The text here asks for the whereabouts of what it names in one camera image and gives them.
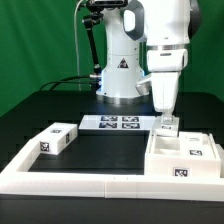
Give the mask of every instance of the warning label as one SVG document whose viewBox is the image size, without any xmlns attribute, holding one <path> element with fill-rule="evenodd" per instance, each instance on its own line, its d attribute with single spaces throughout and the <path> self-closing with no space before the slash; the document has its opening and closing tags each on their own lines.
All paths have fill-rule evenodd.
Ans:
<svg viewBox="0 0 224 224">
<path fill-rule="evenodd" d="M 120 64 L 118 65 L 118 68 L 128 68 L 128 64 L 124 58 L 121 60 Z"/>
</svg>

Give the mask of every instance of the black cable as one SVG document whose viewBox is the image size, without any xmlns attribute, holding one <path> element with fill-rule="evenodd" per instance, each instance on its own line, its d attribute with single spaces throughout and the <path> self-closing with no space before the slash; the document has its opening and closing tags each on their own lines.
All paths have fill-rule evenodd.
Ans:
<svg viewBox="0 0 224 224">
<path fill-rule="evenodd" d="M 60 84 L 62 84 L 62 83 L 67 83 L 67 84 L 88 84 L 88 85 L 91 84 L 90 82 L 89 82 L 89 83 L 88 83 L 88 82 L 69 82 L 69 81 L 49 82 L 49 83 L 44 84 L 44 85 L 39 89 L 39 91 L 42 91 L 43 88 L 46 87 L 46 86 L 48 86 L 48 85 L 52 85 L 52 84 L 58 84 L 58 85 L 60 85 Z"/>
<path fill-rule="evenodd" d="M 70 80 L 74 80 L 74 79 L 89 79 L 89 75 L 82 75 L 82 76 L 71 76 L 65 79 L 60 80 L 59 82 L 63 82 L 63 81 L 70 81 Z M 61 83 L 55 82 L 55 84 L 50 88 L 50 90 L 54 90 L 58 85 L 60 85 Z"/>
</svg>

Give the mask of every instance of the white plastic frame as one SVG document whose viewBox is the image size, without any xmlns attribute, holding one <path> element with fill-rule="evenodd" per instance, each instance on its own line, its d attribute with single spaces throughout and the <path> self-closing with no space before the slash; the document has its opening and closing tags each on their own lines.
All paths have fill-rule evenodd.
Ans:
<svg viewBox="0 0 224 224">
<path fill-rule="evenodd" d="M 27 172 L 40 154 L 38 144 L 30 140 L 2 171 L 1 194 L 224 201 L 224 178 Z"/>
</svg>

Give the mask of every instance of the white sign with markers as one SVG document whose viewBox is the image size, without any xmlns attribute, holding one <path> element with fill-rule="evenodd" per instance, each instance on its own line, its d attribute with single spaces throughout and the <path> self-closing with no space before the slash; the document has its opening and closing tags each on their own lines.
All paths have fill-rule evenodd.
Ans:
<svg viewBox="0 0 224 224">
<path fill-rule="evenodd" d="M 79 129 L 150 131 L 154 121 L 153 116 L 85 115 Z"/>
</svg>

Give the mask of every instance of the small white block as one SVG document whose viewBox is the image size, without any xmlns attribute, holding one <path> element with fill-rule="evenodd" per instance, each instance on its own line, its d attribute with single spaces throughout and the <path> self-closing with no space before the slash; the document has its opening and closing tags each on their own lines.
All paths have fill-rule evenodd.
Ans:
<svg viewBox="0 0 224 224">
<path fill-rule="evenodd" d="M 40 142 L 40 153 L 58 155 L 76 137 L 76 124 L 54 123 L 34 139 Z"/>
<path fill-rule="evenodd" d="M 152 130 L 160 136 L 177 137 L 178 135 L 179 118 L 173 117 L 173 122 L 170 125 L 161 123 L 161 116 L 156 117 L 152 126 Z"/>
</svg>

